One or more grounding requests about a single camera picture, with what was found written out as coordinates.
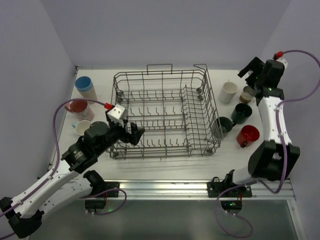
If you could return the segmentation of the white faceted ceramic mug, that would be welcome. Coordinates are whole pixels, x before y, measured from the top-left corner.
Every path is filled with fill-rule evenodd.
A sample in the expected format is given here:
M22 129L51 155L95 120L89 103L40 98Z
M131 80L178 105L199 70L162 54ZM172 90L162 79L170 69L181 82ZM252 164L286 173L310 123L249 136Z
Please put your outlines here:
M228 104L232 101L236 95L238 87L234 82L227 81L223 84L221 91L218 96L218 100L223 104Z

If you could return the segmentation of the cream and brown mug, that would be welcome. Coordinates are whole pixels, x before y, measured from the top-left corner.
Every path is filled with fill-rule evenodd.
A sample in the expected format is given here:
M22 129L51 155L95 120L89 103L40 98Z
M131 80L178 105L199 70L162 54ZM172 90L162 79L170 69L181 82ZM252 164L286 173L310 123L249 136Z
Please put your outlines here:
M245 86L239 96L239 101L241 103L248 104L256 96L256 91L250 86Z

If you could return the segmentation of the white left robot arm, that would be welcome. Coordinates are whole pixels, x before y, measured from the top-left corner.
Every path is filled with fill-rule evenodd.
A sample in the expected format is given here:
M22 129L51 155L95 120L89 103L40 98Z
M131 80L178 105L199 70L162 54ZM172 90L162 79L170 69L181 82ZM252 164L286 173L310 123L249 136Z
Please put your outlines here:
M136 146L145 129L135 123L130 131L118 123L93 122L62 154L61 160L34 185L21 194L0 201L1 216L5 216L18 238L33 234L45 217L78 198L97 197L105 191L103 178L89 168L117 141Z

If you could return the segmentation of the blue plastic tumbler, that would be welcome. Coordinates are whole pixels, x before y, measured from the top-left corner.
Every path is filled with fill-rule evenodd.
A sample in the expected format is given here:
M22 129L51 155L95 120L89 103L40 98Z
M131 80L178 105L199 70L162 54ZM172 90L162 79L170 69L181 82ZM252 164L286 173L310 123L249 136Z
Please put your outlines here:
M74 85L80 93L86 93L94 87L91 78L88 76L81 76L77 78Z

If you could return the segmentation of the dark green mug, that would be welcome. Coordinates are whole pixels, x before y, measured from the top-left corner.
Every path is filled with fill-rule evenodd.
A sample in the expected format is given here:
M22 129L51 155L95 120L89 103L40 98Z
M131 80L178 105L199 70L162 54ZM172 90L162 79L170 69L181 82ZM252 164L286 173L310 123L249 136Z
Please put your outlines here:
M238 103L231 114L233 125L245 123L252 113L253 110L248 104Z

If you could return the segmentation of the pink ghost pattern mug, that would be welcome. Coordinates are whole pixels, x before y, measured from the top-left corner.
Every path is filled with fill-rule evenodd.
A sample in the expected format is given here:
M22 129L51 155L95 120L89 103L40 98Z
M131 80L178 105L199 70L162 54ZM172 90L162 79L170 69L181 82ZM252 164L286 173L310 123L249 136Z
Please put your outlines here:
M79 121L92 121L95 117L94 112L86 100L73 100L66 103L64 108L75 115Z

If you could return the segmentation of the red mug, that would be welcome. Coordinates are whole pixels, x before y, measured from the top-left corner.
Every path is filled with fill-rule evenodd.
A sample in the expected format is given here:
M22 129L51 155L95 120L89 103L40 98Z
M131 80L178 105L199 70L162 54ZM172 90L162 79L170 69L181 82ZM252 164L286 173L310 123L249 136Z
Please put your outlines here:
M236 140L241 148L251 146L260 138L259 130L253 125L245 125L238 133Z

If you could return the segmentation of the dark grey mug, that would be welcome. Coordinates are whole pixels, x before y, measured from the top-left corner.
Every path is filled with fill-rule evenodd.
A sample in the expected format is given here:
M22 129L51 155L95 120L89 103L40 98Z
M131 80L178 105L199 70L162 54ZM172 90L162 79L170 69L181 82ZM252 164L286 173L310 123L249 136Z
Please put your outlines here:
M225 138L237 123L227 117L218 117L211 128L212 135L217 139Z

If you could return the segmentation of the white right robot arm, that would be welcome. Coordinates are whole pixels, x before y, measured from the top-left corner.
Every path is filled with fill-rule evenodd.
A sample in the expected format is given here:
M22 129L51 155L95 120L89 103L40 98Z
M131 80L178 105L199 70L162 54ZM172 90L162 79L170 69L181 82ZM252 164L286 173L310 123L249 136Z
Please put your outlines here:
M262 122L263 142L250 156L248 165L231 170L224 179L227 186L251 185L262 180L279 181L282 186L300 156L287 133L284 118L284 91L278 88L285 65L277 60L263 62L254 57L238 76L245 74L248 86L254 89Z

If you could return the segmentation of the light blue faceted mug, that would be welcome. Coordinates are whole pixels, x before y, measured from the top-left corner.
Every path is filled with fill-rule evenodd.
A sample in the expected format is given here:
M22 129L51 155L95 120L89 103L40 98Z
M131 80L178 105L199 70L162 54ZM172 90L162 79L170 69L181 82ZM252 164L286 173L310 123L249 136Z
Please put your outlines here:
M79 136L83 136L85 131L89 129L91 126L91 122L88 120L81 120L77 123L73 123L72 127L75 130L75 133Z

